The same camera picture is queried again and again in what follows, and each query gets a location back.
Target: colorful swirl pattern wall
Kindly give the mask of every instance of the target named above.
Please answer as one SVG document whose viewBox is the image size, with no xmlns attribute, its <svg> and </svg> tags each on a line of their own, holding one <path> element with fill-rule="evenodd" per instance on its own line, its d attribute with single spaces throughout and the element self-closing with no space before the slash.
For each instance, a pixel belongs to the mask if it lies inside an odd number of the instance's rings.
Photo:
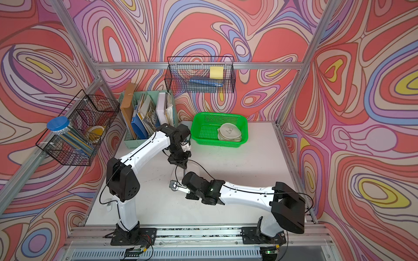
<svg viewBox="0 0 418 261">
<path fill-rule="evenodd" d="M 343 0 L 281 127 L 344 260 L 418 260 L 418 2 Z"/>
<path fill-rule="evenodd" d="M 48 0 L 0 1 L 0 189 L 46 123 L 93 78 Z M 0 216 L 0 260 L 52 260 L 78 226 L 124 127 L 115 121 L 91 167 L 47 157 Z"/>
<path fill-rule="evenodd" d="M 316 0 L 69 1 L 70 15 L 96 61 L 167 61 L 167 56 L 232 55 L 238 62 L 302 61 L 322 15 Z M 239 70 L 236 92 L 176 95 L 180 120 L 201 111 L 276 120 L 296 71 Z M 105 70 L 118 95 L 165 88 L 164 70 Z"/>
</svg>

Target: wire mesh basket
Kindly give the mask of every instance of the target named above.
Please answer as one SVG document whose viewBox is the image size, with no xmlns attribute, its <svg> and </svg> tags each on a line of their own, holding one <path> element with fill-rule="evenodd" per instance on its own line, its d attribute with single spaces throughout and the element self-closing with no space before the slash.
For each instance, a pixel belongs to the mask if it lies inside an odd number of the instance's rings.
<svg viewBox="0 0 418 261">
<path fill-rule="evenodd" d="M 120 110 L 117 101 L 101 95 L 87 95 L 83 90 L 81 90 L 68 105 L 72 104 L 74 99 L 76 99 L 81 92 L 84 93 L 84 97 L 80 99 L 80 102 L 67 118 L 70 120 L 72 127 L 90 141 L 91 146 L 93 147 L 92 155 L 86 157 L 85 155 L 76 153 L 70 145 L 57 135 L 54 135 L 49 142 L 40 142 L 44 139 L 49 130 L 46 130 L 36 142 L 36 146 L 62 165 L 90 166 L 99 151 L 107 131 Z M 95 126 L 102 126 L 104 128 L 101 135 L 89 131 Z"/>
<path fill-rule="evenodd" d="M 173 93 L 233 93 L 235 91 L 234 57 L 169 56 L 164 81 Z M 211 78 L 211 67 L 222 67 L 221 77 Z"/>
</svg>

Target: sticky note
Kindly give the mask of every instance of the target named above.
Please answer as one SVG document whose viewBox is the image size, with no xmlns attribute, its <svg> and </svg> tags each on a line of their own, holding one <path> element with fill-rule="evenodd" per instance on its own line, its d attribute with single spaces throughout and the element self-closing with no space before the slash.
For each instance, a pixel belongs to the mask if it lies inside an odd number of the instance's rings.
<svg viewBox="0 0 418 261">
<path fill-rule="evenodd" d="M 224 67 L 223 66 L 211 66 L 210 72 L 209 72 L 209 78 L 223 80 Z"/>
</svg>

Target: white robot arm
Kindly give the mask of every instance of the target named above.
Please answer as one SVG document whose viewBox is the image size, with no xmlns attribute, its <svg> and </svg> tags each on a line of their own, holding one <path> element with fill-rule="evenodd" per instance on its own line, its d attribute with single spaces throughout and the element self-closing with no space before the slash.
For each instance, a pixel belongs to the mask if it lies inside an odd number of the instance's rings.
<svg viewBox="0 0 418 261">
<path fill-rule="evenodd" d="M 120 216 L 117 230 L 131 243 L 140 236 L 133 235 L 139 229 L 135 209 L 135 195 L 140 189 L 137 175 L 140 175 L 145 163 L 167 148 L 170 151 L 169 163 L 186 169 L 191 153 L 184 149 L 182 143 L 189 134 L 190 130 L 185 125 L 175 128 L 164 124 L 137 149 L 120 159 L 112 158 L 108 161 L 107 186 L 117 201 Z M 181 182 L 178 184 L 172 180 L 169 187 L 186 192 L 186 199 L 201 199 L 207 205 L 241 204 L 270 212 L 272 215 L 259 220 L 262 236 L 274 237 L 283 229 L 294 233 L 304 232 L 305 201 L 282 182 L 277 182 L 275 187 L 253 188 L 223 180 L 207 181 L 194 172 L 188 172 Z"/>
</svg>

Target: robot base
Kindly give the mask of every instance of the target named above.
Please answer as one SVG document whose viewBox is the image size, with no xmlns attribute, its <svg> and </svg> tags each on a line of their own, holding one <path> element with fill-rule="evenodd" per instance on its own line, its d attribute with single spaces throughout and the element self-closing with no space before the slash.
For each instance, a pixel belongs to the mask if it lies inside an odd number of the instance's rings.
<svg viewBox="0 0 418 261">
<path fill-rule="evenodd" d="M 244 245 L 273 244 L 274 242 L 275 245 L 281 246 L 286 243 L 286 238 L 284 236 L 283 231 L 280 233 L 277 233 L 274 238 L 270 238 L 264 235 L 259 236 L 257 234 L 257 227 L 242 227 L 241 234 L 242 234 L 242 243 Z"/>
<path fill-rule="evenodd" d="M 112 236 L 111 246 L 146 246 L 155 242 L 156 228 L 140 228 L 138 224 L 129 232 L 123 230 L 116 224 L 115 232 Z"/>
</svg>

